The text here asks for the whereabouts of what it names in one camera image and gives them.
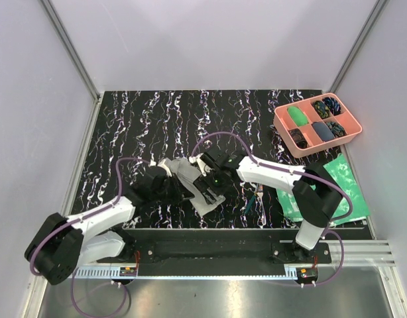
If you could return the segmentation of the grey cloth napkin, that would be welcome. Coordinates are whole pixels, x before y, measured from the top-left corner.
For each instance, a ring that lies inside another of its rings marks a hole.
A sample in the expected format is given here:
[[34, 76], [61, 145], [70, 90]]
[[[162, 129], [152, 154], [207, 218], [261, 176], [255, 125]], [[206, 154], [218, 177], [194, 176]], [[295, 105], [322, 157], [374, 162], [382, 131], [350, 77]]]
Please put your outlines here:
[[213, 211], [225, 201], [223, 195], [215, 195], [214, 199], [207, 199], [203, 192], [194, 185], [194, 182], [202, 176], [202, 173], [188, 159], [170, 160], [164, 158], [158, 163], [158, 166], [164, 168], [170, 177], [176, 176], [181, 185], [193, 194], [193, 198], [189, 199], [189, 201], [200, 216]]

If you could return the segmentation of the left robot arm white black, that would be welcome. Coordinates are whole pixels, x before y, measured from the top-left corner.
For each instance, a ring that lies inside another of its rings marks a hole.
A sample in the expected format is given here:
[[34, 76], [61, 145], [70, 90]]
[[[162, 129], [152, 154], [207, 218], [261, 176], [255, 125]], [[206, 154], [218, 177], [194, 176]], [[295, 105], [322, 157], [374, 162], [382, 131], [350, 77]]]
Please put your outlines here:
[[151, 166], [129, 185], [120, 182], [118, 196], [86, 212], [46, 218], [25, 251], [31, 272], [53, 286], [60, 284], [84, 264], [112, 259], [128, 262], [135, 253], [133, 237], [121, 225], [135, 211], [153, 203], [179, 204], [193, 197], [175, 175]]

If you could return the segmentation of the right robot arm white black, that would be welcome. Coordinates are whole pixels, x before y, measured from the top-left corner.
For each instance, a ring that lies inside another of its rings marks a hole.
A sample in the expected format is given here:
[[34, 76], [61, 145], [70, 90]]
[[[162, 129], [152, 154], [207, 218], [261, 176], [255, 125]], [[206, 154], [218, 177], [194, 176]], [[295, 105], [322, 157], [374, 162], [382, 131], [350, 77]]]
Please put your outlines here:
[[234, 178], [293, 195], [303, 221], [292, 254], [303, 263], [316, 255], [316, 244], [345, 197], [345, 192], [320, 164], [287, 166], [251, 154], [228, 155], [215, 148], [190, 157], [189, 162], [198, 167], [201, 181], [218, 196], [222, 194], [221, 187]]

